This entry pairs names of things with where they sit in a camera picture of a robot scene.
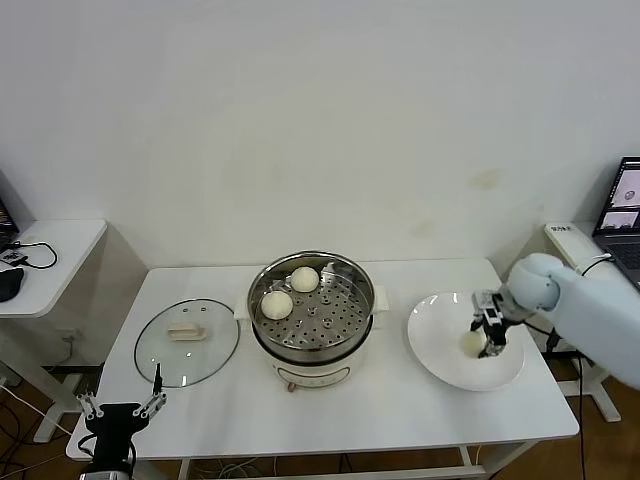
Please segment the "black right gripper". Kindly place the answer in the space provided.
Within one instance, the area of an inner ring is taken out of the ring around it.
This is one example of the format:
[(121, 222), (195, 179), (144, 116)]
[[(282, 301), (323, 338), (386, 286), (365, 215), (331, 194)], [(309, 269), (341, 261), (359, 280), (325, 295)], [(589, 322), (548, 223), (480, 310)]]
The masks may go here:
[[(507, 342), (506, 331), (508, 326), (501, 310), (502, 301), (503, 298), (500, 294), (490, 295), (490, 306), (487, 308), (487, 336), (490, 339), (487, 340), (479, 353), (480, 358), (497, 357), (504, 350), (504, 345), (499, 343)], [(478, 331), (484, 327), (485, 323), (486, 321), (483, 318), (475, 318), (471, 323), (470, 331)]]

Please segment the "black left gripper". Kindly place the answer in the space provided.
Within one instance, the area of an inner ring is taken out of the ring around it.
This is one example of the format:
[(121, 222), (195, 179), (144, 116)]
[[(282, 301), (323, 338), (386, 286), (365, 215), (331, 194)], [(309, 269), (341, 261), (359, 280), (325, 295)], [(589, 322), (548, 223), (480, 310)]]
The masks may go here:
[(127, 462), (136, 456), (133, 436), (144, 430), (167, 401), (163, 391), (161, 364), (155, 368), (152, 394), (141, 405), (138, 403), (103, 404), (96, 402), (93, 392), (76, 396), (85, 426), (95, 437), (93, 461), (96, 463)]

